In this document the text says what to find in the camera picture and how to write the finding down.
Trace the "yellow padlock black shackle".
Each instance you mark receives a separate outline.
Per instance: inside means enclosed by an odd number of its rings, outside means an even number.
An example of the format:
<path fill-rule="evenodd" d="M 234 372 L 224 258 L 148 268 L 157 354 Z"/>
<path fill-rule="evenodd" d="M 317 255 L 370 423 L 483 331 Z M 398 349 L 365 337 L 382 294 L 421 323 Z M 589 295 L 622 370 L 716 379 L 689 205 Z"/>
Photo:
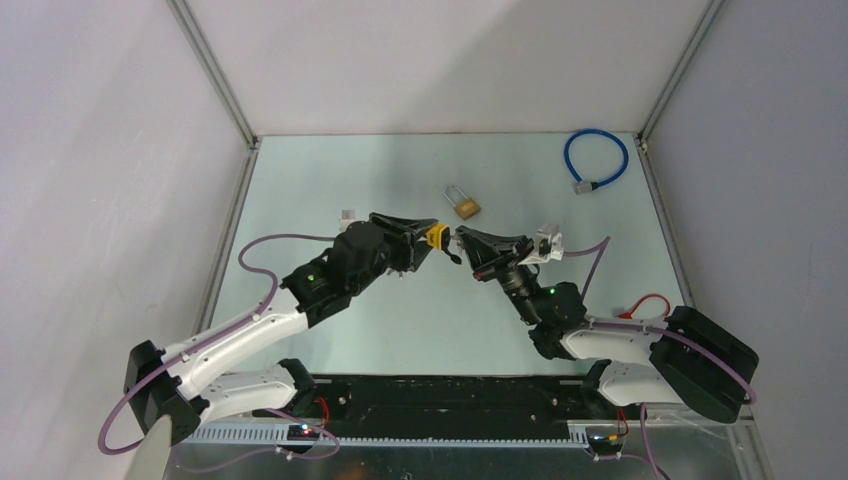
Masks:
<path fill-rule="evenodd" d="M 427 245 L 442 252 L 448 251 L 451 237 L 450 226 L 442 223 L 431 227 L 425 235 Z"/>

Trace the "brass padlock silver shackle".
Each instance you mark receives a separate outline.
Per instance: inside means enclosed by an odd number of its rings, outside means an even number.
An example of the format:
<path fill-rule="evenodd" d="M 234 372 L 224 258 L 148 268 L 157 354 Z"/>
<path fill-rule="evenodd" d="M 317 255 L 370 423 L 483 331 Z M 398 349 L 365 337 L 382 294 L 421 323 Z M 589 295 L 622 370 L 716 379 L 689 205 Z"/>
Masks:
<path fill-rule="evenodd" d="M 473 198 L 456 185 L 445 187 L 443 195 L 451 204 L 454 212 L 462 220 L 469 220 L 478 215 L 482 210 L 481 206 Z"/>

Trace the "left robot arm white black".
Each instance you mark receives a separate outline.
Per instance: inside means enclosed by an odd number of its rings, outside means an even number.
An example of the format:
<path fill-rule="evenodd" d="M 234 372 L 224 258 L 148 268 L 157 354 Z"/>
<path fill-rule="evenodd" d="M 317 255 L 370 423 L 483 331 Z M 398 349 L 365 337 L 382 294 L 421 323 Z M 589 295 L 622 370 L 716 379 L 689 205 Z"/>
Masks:
<path fill-rule="evenodd" d="M 388 271 L 416 271 L 431 250 L 450 243 L 449 226 L 435 219 L 369 215 L 349 221 L 317 257 L 280 278 L 266 275 L 271 289 L 250 310 L 165 348 L 145 341 L 129 356 L 125 394 L 142 432 L 163 416 L 178 444 L 200 426 L 241 413 L 285 409 L 304 416 L 316 403 L 316 384 L 297 359 L 283 359 L 255 372 L 232 367 L 271 344 L 298 335 L 349 307 Z"/>

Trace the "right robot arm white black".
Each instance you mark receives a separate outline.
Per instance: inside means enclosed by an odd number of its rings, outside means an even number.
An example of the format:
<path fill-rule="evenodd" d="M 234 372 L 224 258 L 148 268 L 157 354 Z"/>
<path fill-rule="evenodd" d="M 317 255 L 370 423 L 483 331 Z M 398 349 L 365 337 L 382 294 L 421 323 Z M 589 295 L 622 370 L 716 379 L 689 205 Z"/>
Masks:
<path fill-rule="evenodd" d="M 743 407 L 757 402 L 752 379 L 758 354 L 699 310 L 676 306 L 654 318 L 605 318 L 589 313 L 577 285 L 541 285 L 541 266 L 569 254 L 558 225 L 547 224 L 533 237 L 461 226 L 455 237 L 474 279 L 500 285 L 543 358 L 592 361 L 581 392 L 591 416 L 675 404 L 732 424 Z"/>

